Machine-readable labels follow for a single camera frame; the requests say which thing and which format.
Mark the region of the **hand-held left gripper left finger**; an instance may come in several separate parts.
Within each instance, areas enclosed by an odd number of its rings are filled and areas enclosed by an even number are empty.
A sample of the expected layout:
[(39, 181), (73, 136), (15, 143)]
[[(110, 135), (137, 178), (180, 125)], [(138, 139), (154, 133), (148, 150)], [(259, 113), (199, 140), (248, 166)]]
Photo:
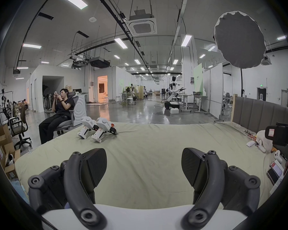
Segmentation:
[(31, 207), (39, 214), (69, 207), (90, 230), (102, 230), (107, 225), (104, 215), (95, 207), (94, 189), (107, 169), (107, 155), (103, 148), (83, 154), (72, 153), (60, 166), (54, 165), (28, 179)]

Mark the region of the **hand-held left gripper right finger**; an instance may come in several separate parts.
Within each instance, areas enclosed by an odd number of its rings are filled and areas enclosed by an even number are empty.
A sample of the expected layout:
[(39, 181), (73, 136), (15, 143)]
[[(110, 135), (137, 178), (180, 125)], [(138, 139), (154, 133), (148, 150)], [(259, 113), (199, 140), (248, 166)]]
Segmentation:
[(180, 225), (185, 230), (200, 230), (208, 224), (221, 203), (223, 209), (253, 214), (260, 201), (260, 179), (237, 166), (228, 166), (214, 150), (204, 153), (184, 148), (181, 167), (194, 189), (193, 207)]

